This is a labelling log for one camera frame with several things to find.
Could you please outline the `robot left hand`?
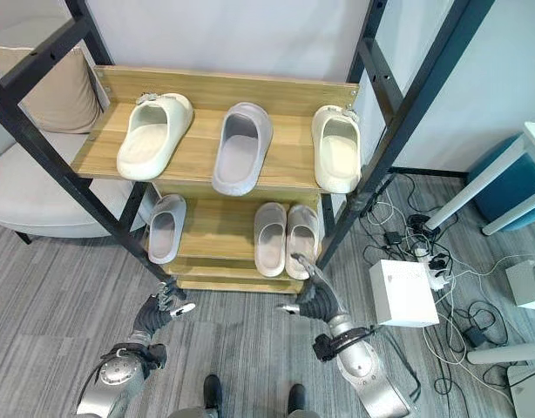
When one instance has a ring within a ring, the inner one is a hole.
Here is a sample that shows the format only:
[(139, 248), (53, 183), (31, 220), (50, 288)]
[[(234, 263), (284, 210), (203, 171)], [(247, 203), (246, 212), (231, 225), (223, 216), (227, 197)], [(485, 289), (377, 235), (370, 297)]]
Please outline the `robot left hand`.
[(190, 313), (196, 304), (174, 305), (177, 299), (186, 299), (186, 294), (173, 281), (160, 282), (158, 290), (139, 309), (133, 322), (132, 333), (151, 339), (153, 335), (171, 320)]

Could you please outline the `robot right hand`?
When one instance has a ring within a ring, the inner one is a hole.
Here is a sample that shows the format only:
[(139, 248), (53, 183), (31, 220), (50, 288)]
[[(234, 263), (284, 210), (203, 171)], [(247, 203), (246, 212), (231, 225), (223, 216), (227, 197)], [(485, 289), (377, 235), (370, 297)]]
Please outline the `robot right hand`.
[(291, 257), (304, 267), (308, 273), (308, 279), (304, 282), (295, 302), (279, 304), (275, 307), (277, 310), (313, 320), (322, 320), (325, 323), (329, 323), (339, 315), (349, 313), (316, 264), (310, 262), (301, 253), (292, 253)]

